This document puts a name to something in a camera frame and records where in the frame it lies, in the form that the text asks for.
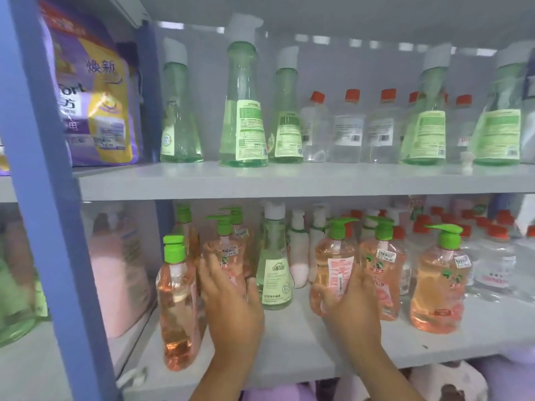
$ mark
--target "blue shelf post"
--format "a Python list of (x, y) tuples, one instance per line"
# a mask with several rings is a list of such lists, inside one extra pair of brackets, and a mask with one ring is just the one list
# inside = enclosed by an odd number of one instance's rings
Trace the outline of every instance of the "blue shelf post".
[(73, 398), (117, 401), (38, 16), (36, 0), (0, 0), (2, 140)]
[[(152, 161), (160, 161), (160, 144), (162, 140), (162, 89), (160, 87), (160, 66), (158, 62), (158, 49), (154, 26), (148, 21), (136, 30), (137, 54), (139, 55), (140, 71), (143, 76), (143, 100), (145, 108), (145, 123), (149, 138)], [(156, 216), (158, 218), (158, 231), (160, 245), (163, 253), (163, 237), (173, 228), (173, 204), (170, 200), (155, 200)]]

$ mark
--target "green bottle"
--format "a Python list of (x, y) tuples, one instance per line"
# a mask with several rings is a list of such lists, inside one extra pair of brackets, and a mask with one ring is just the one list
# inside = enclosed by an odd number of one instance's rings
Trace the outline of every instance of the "green bottle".
[(189, 98), (186, 47), (170, 38), (165, 38), (163, 44), (165, 112), (160, 161), (200, 162), (203, 158), (197, 123)]
[(0, 346), (26, 335), (35, 321), (27, 291), (17, 285), (4, 260), (4, 240), (0, 238)]
[(228, 47), (228, 88), (219, 148), (219, 165), (268, 165), (264, 122), (256, 90), (255, 28), (264, 21), (252, 15), (233, 14), (225, 29)]
[(451, 44), (425, 52), (418, 100), (407, 121), (400, 161), (410, 165), (438, 165), (446, 160), (446, 102), (444, 82)]
[(271, 163), (302, 163), (301, 119), (298, 113), (298, 46), (283, 48), (277, 56), (275, 111), (267, 157)]
[(293, 279), (286, 254), (286, 206), (265, 205), (263, 243), (260, 249), (256, 284), (266, 310), (282, 310), (291, 303)]
[(535, 42), (515, 42), (497, 53), (495, 81), (479, 117), (468, 150), (475, 164), (510, 166), (520, 163), (522, 91), (526, 61)]

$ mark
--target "green label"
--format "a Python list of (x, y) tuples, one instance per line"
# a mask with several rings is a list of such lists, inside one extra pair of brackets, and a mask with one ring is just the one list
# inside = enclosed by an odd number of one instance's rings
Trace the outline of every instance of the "green label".
[(520, 158), (519, 109), (498, 109), (483, 113), (482, 129), (477, 141), (478, 159)]
[(238, 100), (236, 110), (236, 160), (267, 159), (260, 103)]
[(174, 156), (174, 125), (168, 125), (162, 131), (160, 154)]
[(284, 304), (291, 300), (291, 276), (288, 259), (266, 260), (262, 303)]
[(301, 121), (296, 112), (282, 111), (279, 113), (275, 157), (303, 157)]
[(411, 159), (446, 158), (446, 113), (424, 111), (418, 115)]
[(41, 281), (35, 281), (35, 315), (38, 317), (48, 317), (47, 298), (44, 296)]

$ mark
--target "green pump cap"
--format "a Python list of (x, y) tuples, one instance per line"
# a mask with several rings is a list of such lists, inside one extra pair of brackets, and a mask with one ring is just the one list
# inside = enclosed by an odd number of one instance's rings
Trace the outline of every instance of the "green pump cap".
[(231, 215), (229, 214), (208, 215), (206, 219), (217, 219), (217, 233), (220, 236), (227, 236), (232, 233)]
[(184, 246), (184, 236), (165, 235), (164, 236), (164, 260), (171, 265), (182, 263), (186, 258), (186, 247)]
[(344, 226), (348, 222), (356, 222), (358, 218), (331, 218), (329, 220), (329, 237), (341, 241), (346, 237), (346, 227)]
[(380, 241), (391, 241), (394, 237), (394, 220), (386, 218), (385, 216), (366, 215), (369, 218), (377, 222), (375, 227), (375, 239)]
[(231, 212), (231, 224), (239, 225), (244, 222), (244, 213), (241, 211), (239, 205), (230, 205), (228, 207), (221, 207), (220, 210), (229, 209)]
[(461, 233), (463, 228), (452, 223), (442, 225), (426, 225), (426, 228), (440, 229), (442, 232), (438, 236), (438, 244), (447, 250), (457, 250), (461, 244)]
[(191, 216), (191, 206), (189, 204), (177, 204), (177, 221), (180, 223), (190, 223), (193, 217)]

